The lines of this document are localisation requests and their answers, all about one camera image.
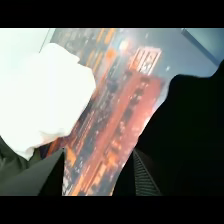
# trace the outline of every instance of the white cloth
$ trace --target white cloth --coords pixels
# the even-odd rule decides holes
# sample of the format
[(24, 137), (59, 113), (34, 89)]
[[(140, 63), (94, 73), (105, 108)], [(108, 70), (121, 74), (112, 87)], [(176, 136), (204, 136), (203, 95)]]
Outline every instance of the white cloth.
[(7, 79), (0, 74), (0, 135), (18, 155), (29, 160), (34, 148), (71, 133), (96, 88), (78, 61), (50, 43)]

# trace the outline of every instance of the bright light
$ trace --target bright light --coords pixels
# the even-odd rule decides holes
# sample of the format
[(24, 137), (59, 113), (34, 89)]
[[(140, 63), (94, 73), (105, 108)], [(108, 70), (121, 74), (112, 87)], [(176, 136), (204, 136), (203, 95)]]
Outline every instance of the bright light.
[(121, 43), (120, 43), (120, 46), (119, 46), (119, 50), (121, 51), (125, 51), (127, 48), (128, 48), (128, 41), (126, 40), (123, 40)]

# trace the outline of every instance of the dark clothing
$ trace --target dark clothing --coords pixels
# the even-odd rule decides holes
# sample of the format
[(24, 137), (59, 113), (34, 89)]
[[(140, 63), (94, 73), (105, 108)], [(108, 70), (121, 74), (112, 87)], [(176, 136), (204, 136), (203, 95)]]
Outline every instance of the dark clothing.
[(136, 147), (163, 195), (224, 195), (224, 61), (209, 78), (174, 77)]
[(34, 150), (34, 155), (27, 161), (12, 151), (0, 137), (0, 185), (40, 160), (39, 150)]

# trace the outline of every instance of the overexposed white shape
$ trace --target overexposed white shape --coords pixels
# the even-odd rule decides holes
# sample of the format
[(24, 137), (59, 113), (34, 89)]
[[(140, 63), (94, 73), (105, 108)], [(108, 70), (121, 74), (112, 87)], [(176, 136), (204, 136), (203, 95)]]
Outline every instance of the overexposed white shape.
[(0, 135), (29, 160), (34, 148), (67, 136), (96, 88), (92, 70), (48, 44), (1, 83)]

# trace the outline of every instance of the poster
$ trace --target poster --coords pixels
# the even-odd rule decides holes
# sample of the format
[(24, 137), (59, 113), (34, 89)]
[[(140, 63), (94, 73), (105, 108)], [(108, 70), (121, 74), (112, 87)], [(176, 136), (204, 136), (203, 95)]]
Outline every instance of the poster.
[(66, 148), (63, 195), (112, 195), (152, 116), (163, 88), (163, 80), (153, 71), (163, 52), (142, 44), (131, 32), (124, 28), (62, 28), (52, 37), (51, 42), (92, 68), (97, 84), (72, 133), (53, 142), (48, 153)]

